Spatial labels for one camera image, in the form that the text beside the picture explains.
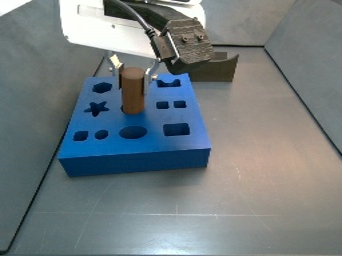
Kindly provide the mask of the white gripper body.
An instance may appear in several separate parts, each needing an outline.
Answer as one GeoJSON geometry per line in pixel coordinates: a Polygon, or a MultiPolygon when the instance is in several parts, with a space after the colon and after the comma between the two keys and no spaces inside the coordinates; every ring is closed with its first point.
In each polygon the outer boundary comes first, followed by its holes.
{"type": "MultiPolygon", "coordinates": [[[[205,25],[201,0],[136,0],[170,7],[205,25]]],[[[78,45],[154,58],[149,39],[138,23],[104,15],[102,0],[58,0],[61,29],[78,45]]]]}

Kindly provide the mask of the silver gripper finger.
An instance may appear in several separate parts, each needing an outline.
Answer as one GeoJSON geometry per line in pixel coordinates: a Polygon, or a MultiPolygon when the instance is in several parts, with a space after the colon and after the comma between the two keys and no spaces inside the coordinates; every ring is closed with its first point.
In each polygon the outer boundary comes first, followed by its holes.
{"type": "Polygon", "coordinates": [[[157,77],[156,70],[158,68],[158,60],[154,59],[152,65],[144,71],[144,79],[142,79],[142,94],[146,94],[149,83],[157,77]]]}
{"type": "Polygon", "coordinates": [[[109,68],[110,68],[110,72],[112,72],[112,76],[114,77],[114,81],[116,81],[116,86],[117,88],[121,88],[121,71],[124,69],[124,64],[121,63],[117,55],[109,51],[106,53],[106,61],[109,64],[109,68]]]}

